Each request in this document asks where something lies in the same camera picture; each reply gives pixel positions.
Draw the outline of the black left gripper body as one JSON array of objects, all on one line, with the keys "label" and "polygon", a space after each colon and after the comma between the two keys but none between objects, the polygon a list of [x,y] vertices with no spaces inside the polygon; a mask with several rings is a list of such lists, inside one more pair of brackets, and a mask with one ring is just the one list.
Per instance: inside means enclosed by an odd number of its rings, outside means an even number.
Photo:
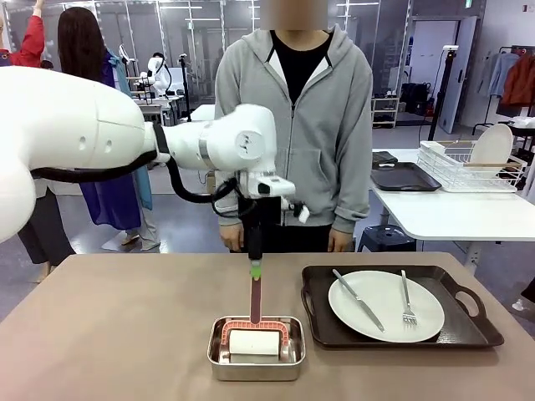
[{"label": "black left gripper body", "polygon": [[278,226],[281,224],[281,198],[241,197],[238,199],[238,217],[246,234],[253,227]]}]

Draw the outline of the person's right hand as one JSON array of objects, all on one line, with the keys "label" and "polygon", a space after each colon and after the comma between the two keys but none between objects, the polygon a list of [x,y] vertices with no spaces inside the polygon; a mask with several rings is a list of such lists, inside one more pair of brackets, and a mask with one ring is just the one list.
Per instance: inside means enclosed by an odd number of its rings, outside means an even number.
[{"label": "person's right hand", "polygon": [[241,252],[244,246],[244,229],[241,223],[220,226],[220,237],[224,246],[232,252]]}]

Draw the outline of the person's left hand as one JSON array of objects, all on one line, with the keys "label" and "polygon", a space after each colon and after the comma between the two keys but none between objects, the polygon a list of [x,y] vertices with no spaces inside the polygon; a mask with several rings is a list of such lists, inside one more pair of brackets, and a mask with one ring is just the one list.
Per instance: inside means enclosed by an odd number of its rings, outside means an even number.
[{"label": "person's left hand", "polygon": [[346,248],[352,243],[352,240],[352,234],[332,228],[329,232],[328,252],[345,252]]}]

